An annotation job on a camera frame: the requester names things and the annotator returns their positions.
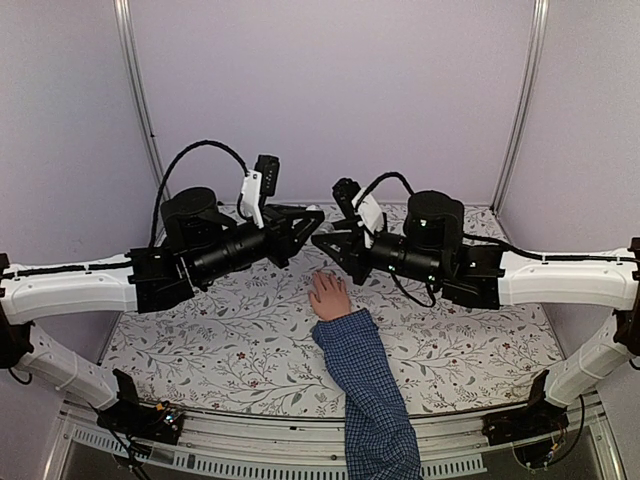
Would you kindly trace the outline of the blue checkered sleeve forearm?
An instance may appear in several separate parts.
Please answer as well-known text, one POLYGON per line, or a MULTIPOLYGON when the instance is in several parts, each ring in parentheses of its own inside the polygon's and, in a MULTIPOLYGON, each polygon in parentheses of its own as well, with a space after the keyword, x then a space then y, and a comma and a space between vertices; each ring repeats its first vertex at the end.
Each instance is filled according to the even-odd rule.
POLYGON ((350 479, 420 479, 421 459, 405 401, 368 310, 312 330, 326 369, 345 394, 345 457, 350 479))

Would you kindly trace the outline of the clear nail polish bottle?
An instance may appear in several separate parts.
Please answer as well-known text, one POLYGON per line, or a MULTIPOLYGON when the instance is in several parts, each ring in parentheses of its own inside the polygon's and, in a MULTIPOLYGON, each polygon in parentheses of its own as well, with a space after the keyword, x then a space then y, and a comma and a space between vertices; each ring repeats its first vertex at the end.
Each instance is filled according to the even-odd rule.
POLYGON ((335 227, 330 222, 323 222, 315 231, 315 236, 327 235, 335 232, 335 227))

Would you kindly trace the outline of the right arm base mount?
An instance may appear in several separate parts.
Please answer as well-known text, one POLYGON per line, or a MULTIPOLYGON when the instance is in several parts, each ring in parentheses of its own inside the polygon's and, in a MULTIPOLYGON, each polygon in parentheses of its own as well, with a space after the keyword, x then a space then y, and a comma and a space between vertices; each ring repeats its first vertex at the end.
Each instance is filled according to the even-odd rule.
POLYGON ((486 414, 482 434, 491 446, 544 435, 568 426, 567 407, 552 404, 544 386, 549 371, 538 374, 532 383, 527 403, 519 408, 486 414))

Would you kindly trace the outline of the person's bare hand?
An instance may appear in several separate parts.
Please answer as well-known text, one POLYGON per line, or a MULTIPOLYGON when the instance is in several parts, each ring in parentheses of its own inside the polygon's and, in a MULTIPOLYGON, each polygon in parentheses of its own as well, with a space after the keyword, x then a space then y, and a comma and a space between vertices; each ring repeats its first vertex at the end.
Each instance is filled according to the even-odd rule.
POLYGON ((352 312, 346 282, 333 273, 316 271, 309 292, 311 308, 323 322, 331 322, 352 312))

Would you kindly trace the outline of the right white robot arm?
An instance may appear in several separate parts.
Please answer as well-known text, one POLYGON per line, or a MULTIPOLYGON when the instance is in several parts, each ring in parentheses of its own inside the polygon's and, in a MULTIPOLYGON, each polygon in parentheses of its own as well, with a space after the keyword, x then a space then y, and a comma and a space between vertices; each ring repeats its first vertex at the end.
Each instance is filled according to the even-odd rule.
POLYGON ((604 253, 544 253, 467 234, 464 206, 437 191, 409 196, 403 230, 389 231, 371 193, 352 182, 334 189, 344 217, 313 244, 361 285, 374 270, 425 285, 458 306, 497 310, 531 303, 609 307, 603 326, 567 360, 540 374, 517 427, 537 436, 619 366, 639 354, 639 241, 604 253))

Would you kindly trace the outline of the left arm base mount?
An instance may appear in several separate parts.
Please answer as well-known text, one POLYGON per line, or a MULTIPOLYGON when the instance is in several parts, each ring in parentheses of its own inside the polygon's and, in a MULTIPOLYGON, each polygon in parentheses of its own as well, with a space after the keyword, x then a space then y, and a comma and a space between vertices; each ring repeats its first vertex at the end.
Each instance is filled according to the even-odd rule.
POLYGON ((184 425, 184 411, 168 400, 149 406, 140 402, 133 379, 112 371, 117 380, 116 403, 98 411, 98 425, 129 437, 177 445, 184 425))

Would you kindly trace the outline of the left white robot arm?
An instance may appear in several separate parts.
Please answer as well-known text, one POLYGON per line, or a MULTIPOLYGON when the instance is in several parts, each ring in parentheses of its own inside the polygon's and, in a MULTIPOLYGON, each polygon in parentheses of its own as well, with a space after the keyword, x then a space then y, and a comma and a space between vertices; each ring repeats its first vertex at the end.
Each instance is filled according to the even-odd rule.
POLYGON ((47 380, 82 398, 128 434, 148 426, 131 377, 98 366, 37 326, 50 316, 87 312, 170 310, 215 280, 268 259, 285 268, 325 219, 323 211, 249 203, 251 220, 236 222, 215 193, 192 187, 160 206, 161 245, 74 265, 27 267, 1 257, 1 366, 47 380))

